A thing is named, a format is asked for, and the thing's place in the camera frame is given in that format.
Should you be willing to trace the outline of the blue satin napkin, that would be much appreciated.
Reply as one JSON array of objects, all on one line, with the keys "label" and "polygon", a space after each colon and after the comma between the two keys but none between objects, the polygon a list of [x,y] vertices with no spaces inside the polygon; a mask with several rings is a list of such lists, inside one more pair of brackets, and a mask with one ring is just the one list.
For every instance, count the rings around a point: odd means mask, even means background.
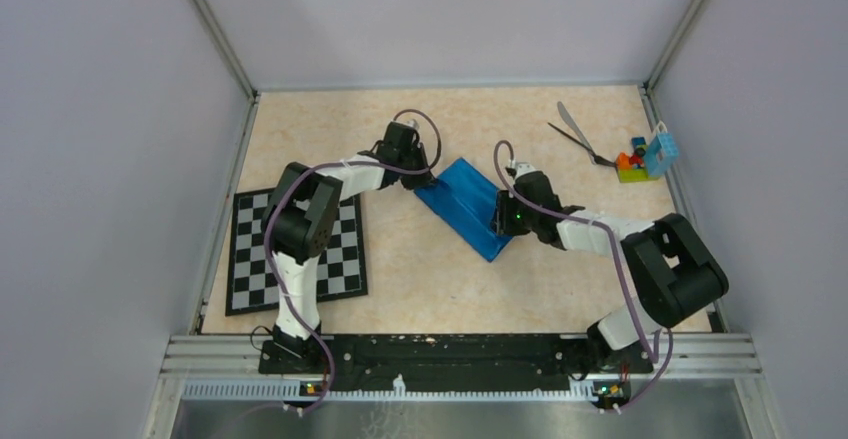
[{"label": "blue satin napkin", "polygon": [[491,263],[511,241],[510,236],[499,236],[490,227],[498,192],[494,183],[460,157],[436,177],[434,184],[414,194]]}]

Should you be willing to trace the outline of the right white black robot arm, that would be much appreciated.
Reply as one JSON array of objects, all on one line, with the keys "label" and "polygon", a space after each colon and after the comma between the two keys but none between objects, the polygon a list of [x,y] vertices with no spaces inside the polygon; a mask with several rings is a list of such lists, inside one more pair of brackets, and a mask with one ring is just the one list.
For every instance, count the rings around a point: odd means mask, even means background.
[{"label": "right white black robot arm", "polygon": [[729,290],[729,281],[691,222],[677,213],[654,221],[595,213],[561,204],[546,174],[528,163],[507,169],[510,186],[498,192],[495,234],[534,234],[546,245],[613,261],[625,303],[592,324],[589,363],[612,371],[627,347],[671,329]]}]

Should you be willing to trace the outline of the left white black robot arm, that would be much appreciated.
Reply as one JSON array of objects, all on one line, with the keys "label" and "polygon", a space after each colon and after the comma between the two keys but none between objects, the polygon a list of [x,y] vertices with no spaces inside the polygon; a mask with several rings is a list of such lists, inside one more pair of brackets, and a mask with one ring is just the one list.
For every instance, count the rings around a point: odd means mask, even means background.
[{"label": "left white black robot arm", "polygon": [[390,122],[371,149],[349,159],[321,167],[299,162],[286,166],[263,216],[262,232],[280,293],[272,341],[292,369],[308,372],[320,360],[318,263],[330,245],[340,203],[396,183],[407,190],[429,186],[435,182],[431,168],[414,120]]}]

